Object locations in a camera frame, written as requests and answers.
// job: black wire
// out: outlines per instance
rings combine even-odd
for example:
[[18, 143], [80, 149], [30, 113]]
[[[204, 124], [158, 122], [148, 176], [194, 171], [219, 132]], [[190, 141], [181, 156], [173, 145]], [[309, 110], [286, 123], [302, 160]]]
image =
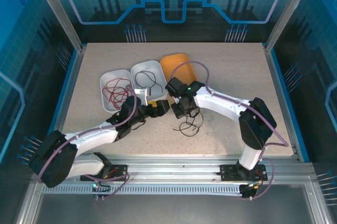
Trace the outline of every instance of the black wire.
[[[144, 75], [146, 75], [146, 76], [153, 82], [153, 85], [152, 85], [152, 86], [141, 86], [141, 85], [137, 82], [137, 75], [138, 75], [139, 73], [143, 73]], [[154, 80], [153, 80], [148, 74], [146, 74], [146, 73], [151, 73], [151, 74], [153, 75], [153, 77], [154, 77]], [[139, 87], [141, 87], [141, 88], [145, 88], [145, 87], [150, 87], [150, 88], [152, 88], [153, 86], [158, 85], [158, 86], [162, 89], [162, 93], [164, 92], [163, 87], [162, 87], [160, 84], [157, 83], [156, 76], [155, 76], [155, 74], [154, 74], [153, 72], [150, 72], [150, 71], [147, 71], [147, 70], [139, 71], [139, 72], [137, 72], [137, 74], [135, 75], [135, 81], [136, 81], [136, 84], [137, 84]]]
[[131, 130], [136, 130], [136, 129], [140, 128], [142, 125], [144, 125], [145, 123], [146, 123], [146, 120], [143, 121], [143, 124], [140, 124], [139, 126], [137, 126], [137, 127], [134, 128], [134, 129], [131, 129]]
[[109, 188], [109, 189], [111, 189], [111, 187], [110, 187], [110, 186], [105, 186], [105, 185], [103, 185], [101, 182], [98, 182], [98, 184], [99, 184], [101, 187], [105, 187], [105, 188]]
[[[201, 118], [202, 118], [201, 124], [200, 124], [200, 125], [195, 125], [195, 124], [194, 124], [194, 121], [195, 121], [196, 117], [197, 117], [199, 114], [201, 115]], [[193, 118], [192, 122], [188, 122], [188, 119], [189, 119], [189, 118]], [[200, 111], [200, 108], [198, 107], [198, 108], [196, 109], [196, 112], [195, 112], [194, 115], [192, 115], [192, 114], [186, 115], [186, 121], [183, 122], [183, 123], [181, 123], [181, 124], [179, 125], [179, 129], [173, 129], [173, 130], [174, 130], [174, 131], [180, 131], [180, 132], [181, 132], [184, 136], [186, 136], [186, 137], [193, 137], [193, 136], [195, 136], [197, 133], [199, 133], [200, 127], [202, 126], [203, 122], [204, 122], [204, 116], [202, 115], [202, 113], [201, 113], [201, 111]], [[187, 127], [187, 128], [181, 128], [182, 125], [184, 125], [184, 124], [188, 125], [188, 127]], [[194, 131], [194, 130], [196, 129], [196, 131], [195, 131], [195, 133], [194, 133], [193, 135], [188, 135], [188, 134], [186, 134], [186, 133], [183, 132], [183, 130], [189, 129], [189, 128], [191, 128], [191, 127], [194, 127], [194, 128], [192, 129], [192, 131]]]

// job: blue decal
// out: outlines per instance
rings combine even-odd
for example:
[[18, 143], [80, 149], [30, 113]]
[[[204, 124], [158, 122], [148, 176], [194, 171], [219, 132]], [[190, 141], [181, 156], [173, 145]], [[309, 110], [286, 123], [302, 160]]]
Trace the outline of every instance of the blue decal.
[[329, 106], [329, 100], [330, 100], [330, 95], [331, 95], [331, 92], [337, 87], [337, 81], [334, 82], [333, 84], [331, 84], [328, 88], [328, 91], [326, 92], [326, 98], [325, 98], [325, 108], [329, 114], [329, 117], [331, 119], [331, 122], [333, 124], [333, 127], [335, 128], [336, 132], [337, 132], [337, 122], [336, 122], [336, 118], [335, 116], [333, 115], [333, 112]]
[[20, 95], [20, 101], [21, 101], [21, 107], [20, 107], [20, 110], [19, 112], [17, 113], [16, 115], [16, 118], [15, 118], [15, 121], [12, 125], [12, 128], [7, 136], [7, 139], [5, 141], [5, 144], [0, 152], [0, 163], [2, 161], [2, 159], [4, 158], [4, 155], [6, 153], [6, 150], [8, 148], [8, 145], [9, 143], [11, 142], [12, 140], [12, 137], [13, 137], [13, 134], [14, 134], [14, 131], [17, 127], [17, 124], [21, 118], [21, 115], [22, 115], [22, 112], [23, 110], [25, 109], [25, 98], [24, 98], [24, 94], [23, 94], [23, 91], [22, 91], [22, 88], [19, 87], [16, 83], [14, 83], [11, 79], [9, 79], [6, 75], [4, 75], [2, 72], [0, 72], [0, 78], [2, 78], [3, 80], [5, 80], [10, 86], [12, 86]]
[[221, 9], [217, 4], [210, 4], [207, 3], [207, 0], [184, 0], [183, 2], [183, 8], [182, 8], [182, 19], [181, 20], [166, 20], [165, 17], [165, 4], [163, 0], [140, 0], [140, 4], [133, 4], [131, 5], [116, 21], [94, 21], [94, 22], [85, 22], [81, 19], [80, 14], [73, 2], [73, 0], [69, 0], [74, 13], [78, 19], [78, 21], [83, 25], [117, 25], [119, 24], [134, 8], [145, 8], [145, 3], [159, 3], [161, 8], [161, 17], [162, 21], [165, 24], [182, 24], [186, 21], [186, 13], [187, 13], [187, 4], [189, 2], [201, 2], [202, 7], [211, 7], [214, 8], [216, 11], [219, 12], [219, 14], [227, 20], [230, 24], [265, 24], [269, 21], [269, 19], [272, 16], [272, 13], [277, 5], [277, 2], [279, 0], [274, 0], [273, 5], [271, 6], [269, 13], [264, 21], [245, 21], [245, 20], [231, 20]]

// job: white tray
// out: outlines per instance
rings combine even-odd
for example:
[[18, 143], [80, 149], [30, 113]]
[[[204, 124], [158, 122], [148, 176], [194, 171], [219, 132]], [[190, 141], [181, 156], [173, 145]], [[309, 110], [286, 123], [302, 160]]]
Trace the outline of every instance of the white tray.
[[[128, 70], [114, 70], [114, 71], [105, 73], [104, 75], [101, 76], [100, 85], [101, 85], [101, 96], [102, 96], [103, 108], [105, 111], [111, 112], [111, 113], [116, 113], [119, 111], [119, 109], [116, 109], [115, 106], [111, 102], [109, 102], [109, 100], [103, 95], [102, 89], [104, 88], [104, 86], [107, 84], [108, 81], [112, 79], [116, 79], [116, 78], [125, 78], [125, 79], [130, 80], [131, 85], [133, 87], [133, 81], [131, 78], [131, 74]], [[128, 81], [120, 81], [118, 83], [118, 87], [125, 88], [127, 85], [128, 85]]]
[[[155, 84], [153, 87], [151, 87], [154, 82], [150, 80], [154, 80], [153, 74], [147, 73], [147, 75], [150, 77], [147, 77], [143, 73], [139, 73], [141, 71], [149, 71], [152, 72], [156, 77], [156, 83], [159, 84], [162, 88], [160, 88], [159, 85]], [[162, 67], [160, 66], [160, 63], [157, 61], [147, 61], [142, 62], [139, 64], [136, 64], [131, 69], [131, 76], [132, 81], [136, 89], [140, 89], [141, 87], [151, 87], [151, 95], [147, 98], [148, 101], [156, 101], [161, 99], [166, 99], [167, 97], [167, 90], [165, 89], [165, 86], [167, 85], [164, 72], [162, 70]]]

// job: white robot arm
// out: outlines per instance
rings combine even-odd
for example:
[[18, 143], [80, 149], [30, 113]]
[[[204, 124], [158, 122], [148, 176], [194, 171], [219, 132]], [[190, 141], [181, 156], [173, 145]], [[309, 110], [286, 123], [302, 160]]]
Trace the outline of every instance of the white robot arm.
[[[218, 112], [239, 123], [245, 145], [234, 172], [241, 176], [241, 181], [249, 180], [252, 177], [251, 171], [257, 166], [261, 150], [271, 136], [272, 131], [264, 123], [261, 123], [259, 118], [256, 118], [246, 107], [253, 106], [259, 110], [273, 127], [276, 127], [276, 122], [264, 102], [258, 98], [253, 101], [233, 98], [206, 88], [203, 83], [197, 81], [187, 86], [175, 77], [169, 81], [165, 88], [176, 100], [176, 103], [172, 104], [171, 108], [178, 119], [191, 114], [197, 108], [205, 108]], [[74, 176], [90, 174], [98, 178], [105, 177], [110, 172], [111, 163], [100, 153], [82, 154], [102, 144], [113, 143], [122, 139], [130, 133], [133, 125], [143, 122], [147, 117], [163, 116], [170, 109], [167, 100], [157, 101], [155, 106], [151, 104], [142, 105], [141, 103], [141, 100], [137, 98], [134, 114], [127, 123], [120, 126], [113, 127], [113, 125], [117, 125], [129, 117], [134, 106], [134, 97], [129, 97], [123, 103], [118, 114], [114, 114], [106, 122], [94, 129], [66, 135], [61, 134], [59, 131], [52, 132], [41, 143], [28, 165], [35, 173], [39, 174], [51, 154], [61, 144], [70, 138], [76, 137], [50, 162], [43, 172], [41, 180], [48, 187], [54, 187], [64, 179]]]

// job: orange tray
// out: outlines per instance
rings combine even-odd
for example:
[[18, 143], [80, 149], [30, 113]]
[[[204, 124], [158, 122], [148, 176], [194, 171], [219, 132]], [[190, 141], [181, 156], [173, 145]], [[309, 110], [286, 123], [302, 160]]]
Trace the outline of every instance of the orange tray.
[[[174, 69], [180, 64], [189, 61], [189, 57], [186, 54], [172, 54], [165, 56], [160, 60], [160, 65], [162, 66], [166, 81], [170, 80], [170, 76]], [[191, 63], [181, 66], [174, 75], [183, 83], [190, 85], [193, 81], [197, 81], [193, 66]]]

